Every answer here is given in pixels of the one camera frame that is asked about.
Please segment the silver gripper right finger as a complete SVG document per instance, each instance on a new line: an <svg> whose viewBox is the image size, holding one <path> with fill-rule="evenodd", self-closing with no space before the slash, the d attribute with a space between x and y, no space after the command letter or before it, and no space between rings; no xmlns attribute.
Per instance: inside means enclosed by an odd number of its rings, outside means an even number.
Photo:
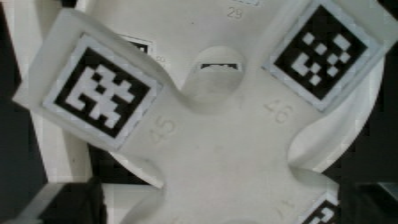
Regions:
<svg viewBox="0 0 398 224"><path fill-rule="evenodd" d="M392 182L377 183L377 201L398 204L398 185Z"/></svg>

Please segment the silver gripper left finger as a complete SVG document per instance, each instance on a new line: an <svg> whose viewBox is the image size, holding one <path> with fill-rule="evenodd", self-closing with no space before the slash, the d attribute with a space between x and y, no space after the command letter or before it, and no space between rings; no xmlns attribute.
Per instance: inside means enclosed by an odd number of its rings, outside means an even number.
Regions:
<svg viewBox="0 0 398 224"><path fill-rule="evenodd" d="M63 183L51 183L45 185L26 209L22 210L19 216L8 221L8 224L45 224L40 216L56 200L63 187Z"/></svg>

